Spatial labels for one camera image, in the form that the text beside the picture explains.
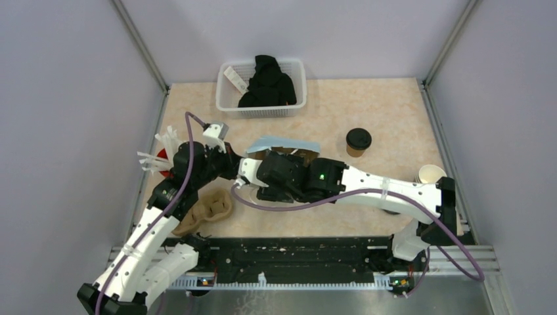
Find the light blue paper bag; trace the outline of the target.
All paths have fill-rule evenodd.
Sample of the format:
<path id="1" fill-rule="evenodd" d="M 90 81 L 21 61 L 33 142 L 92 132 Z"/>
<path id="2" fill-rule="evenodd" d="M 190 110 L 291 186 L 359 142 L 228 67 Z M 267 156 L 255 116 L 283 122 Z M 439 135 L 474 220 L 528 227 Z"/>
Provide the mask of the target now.
<path id="1" fill-rule="evenodd" d="M 319 153 L 319 155 L 321 153 L 321 145 L 318 142 L 266 135 L 255 140 L 246 149 L 246 155 L 271 147 L 298 148 L 311 150 Z M 295 203 L 291 196 L 271 188 L 253 188 L 250 192 L 250 201 L 257 205 L 269 207 L 289 207 Z"/>

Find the brown paper coffee cup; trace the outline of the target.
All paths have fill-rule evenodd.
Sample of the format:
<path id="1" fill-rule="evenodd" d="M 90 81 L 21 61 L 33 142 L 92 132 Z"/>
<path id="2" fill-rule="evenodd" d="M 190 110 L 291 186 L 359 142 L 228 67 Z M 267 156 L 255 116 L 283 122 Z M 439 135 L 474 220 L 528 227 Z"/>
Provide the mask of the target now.
<path id="1" fill-rule="evenodd" d="M 350 146 L 348 146 L 346 148 L 346 152 L 349 156 L 353 157 L 353 158 L 359 158 L 361 157 L 364 153 L 365 153 L 365 149 L 360 150 L 360 149 L 356 149 L 356 148 L 352 148 Z"/>

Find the black coffee cup lid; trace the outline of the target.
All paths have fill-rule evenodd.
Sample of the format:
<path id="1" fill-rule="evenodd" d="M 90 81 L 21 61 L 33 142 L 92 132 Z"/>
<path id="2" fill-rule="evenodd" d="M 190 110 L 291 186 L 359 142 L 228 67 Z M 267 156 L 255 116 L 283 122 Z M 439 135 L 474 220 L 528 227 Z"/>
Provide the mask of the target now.
<path id="1" fill-rule="evenodd" d="M 347 146 L 354 150 L 366 150 L 372 144 L 371 134 L 363 128 L 351 129 L 345 137 Z"/>

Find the stack of paper cups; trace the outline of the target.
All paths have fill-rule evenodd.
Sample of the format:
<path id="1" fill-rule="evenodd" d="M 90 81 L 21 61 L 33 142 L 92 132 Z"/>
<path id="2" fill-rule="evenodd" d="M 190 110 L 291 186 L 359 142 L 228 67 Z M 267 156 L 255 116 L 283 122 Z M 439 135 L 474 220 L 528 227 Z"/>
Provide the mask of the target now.
<path id="1" fill-rule="evenodd" d="M 427 164 L 421 166 L 414 181 L 421 184 L 436 183 L 440 178 L 446 177 L 447 173 L 439 166 Z"/>

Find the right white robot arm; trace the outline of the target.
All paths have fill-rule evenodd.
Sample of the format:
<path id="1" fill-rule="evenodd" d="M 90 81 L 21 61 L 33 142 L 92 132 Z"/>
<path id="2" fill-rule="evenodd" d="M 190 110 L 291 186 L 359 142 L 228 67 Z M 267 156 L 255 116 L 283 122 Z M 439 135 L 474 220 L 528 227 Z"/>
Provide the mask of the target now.
<path id="1" fill-rule="evenodd" d="M 316 158 L 308 165 L 295 156 L 269 154 L 240 162 L 240 178 L 292 198 L 292 210 L 326 203 L 363 205 L 410 216 L 411 222 L 390 241 L 386 264 L 403 270 L 429 246 L 456 245 L 456 183 L 441 177 L 434 183 L 407 182 L 362 171 L 342 161 Z"/>

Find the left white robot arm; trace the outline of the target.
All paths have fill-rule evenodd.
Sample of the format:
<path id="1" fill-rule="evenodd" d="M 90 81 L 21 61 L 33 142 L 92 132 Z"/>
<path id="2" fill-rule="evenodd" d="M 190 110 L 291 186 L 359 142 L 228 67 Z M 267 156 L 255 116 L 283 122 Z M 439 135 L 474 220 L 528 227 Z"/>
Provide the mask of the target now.
<path id="1" fill-rule="evenodd" d="M 78 300 L 88 314 L 147 314 L 177 278 L 210 265 L 209 251 L 187 243 L 176 245 L 156 264 L 152 259 L 199 200 L 201 188 L 219 177 L 235 178 L 240 156 L 228 142 L 210 146 L 188 141 L 174 160 L 170 177 L 155 187 L 116 258 L 94 282 L 78 289 Z"/>

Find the red straw holder cup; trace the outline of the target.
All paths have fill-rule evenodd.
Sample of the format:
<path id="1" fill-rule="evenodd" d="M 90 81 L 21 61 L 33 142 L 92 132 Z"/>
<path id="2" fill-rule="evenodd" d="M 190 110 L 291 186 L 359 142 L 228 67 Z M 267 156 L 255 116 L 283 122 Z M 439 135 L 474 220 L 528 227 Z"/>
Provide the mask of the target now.
<path id="1" fill-rule="evenodd" d="M 157 155 L 157 158 L 162 159 L 163 162 L 167 162 L 167 166 L 160 167 L 158 170 L 159 174 L 161 174 L 165 178 L 171 178 L 173 175 L 171 174 L 171 170 L 173 168 L 173 156 L 169 156 L 166 152 L 166 149 L 161 149 Z"/>

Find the white plastic basket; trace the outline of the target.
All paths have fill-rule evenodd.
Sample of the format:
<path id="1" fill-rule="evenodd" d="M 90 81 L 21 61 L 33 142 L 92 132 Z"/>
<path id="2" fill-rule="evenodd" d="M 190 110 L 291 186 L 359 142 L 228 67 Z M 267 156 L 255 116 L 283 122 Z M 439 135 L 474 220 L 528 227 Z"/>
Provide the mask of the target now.
<path id="1" fill-rule="evenodd" d="M 257 55 L 226 62 L 219 70 L 215 103 L 232 117 L 294 116 L 306 101 L 305 68 L 296 58 Z"/>

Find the white paper packet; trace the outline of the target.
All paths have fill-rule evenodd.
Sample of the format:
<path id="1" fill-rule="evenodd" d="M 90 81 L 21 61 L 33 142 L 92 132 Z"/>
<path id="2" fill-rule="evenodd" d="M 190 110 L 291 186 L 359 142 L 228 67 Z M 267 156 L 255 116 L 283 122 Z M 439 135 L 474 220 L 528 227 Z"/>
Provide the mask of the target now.
<path id="1" fill-rule="evenodd" d="M 245 94 L 248 92 L 248 85 L 239 76 L 239 74 L 234 70 L 232 66 L 226 68 L 223 72 L 224 76 L 229 80 L 229 82 L 241 93 Z"/>

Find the black cloth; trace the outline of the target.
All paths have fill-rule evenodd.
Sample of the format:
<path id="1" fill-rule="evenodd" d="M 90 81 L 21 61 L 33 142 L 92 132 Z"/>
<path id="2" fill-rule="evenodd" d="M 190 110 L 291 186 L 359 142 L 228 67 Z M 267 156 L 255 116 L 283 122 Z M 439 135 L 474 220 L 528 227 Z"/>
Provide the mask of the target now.
<path id="1" fill-rule="evenodd" d="M 282 72 L 275 57 L 257 55 L 255 74 L 249 79 L 248 92 L 238 101 L 239 108 L 290 106 L 297 104 L 291 77 Z"/>

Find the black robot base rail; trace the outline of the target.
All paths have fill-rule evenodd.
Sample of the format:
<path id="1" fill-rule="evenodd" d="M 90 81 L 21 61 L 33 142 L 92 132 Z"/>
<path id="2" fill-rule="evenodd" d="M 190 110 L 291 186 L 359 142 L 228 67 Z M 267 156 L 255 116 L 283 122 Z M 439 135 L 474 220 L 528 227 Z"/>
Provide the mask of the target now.
<path id="1" fill-rule="evenodd" d="M 371 284 L 380 275 L 415 276 L 426 266 L 421 252 L 411 261 L 396 259 L 388 237 L 203 238 L 166 240 L 200 250 L 193 272 L 216 276 L 217 284 Z"/>

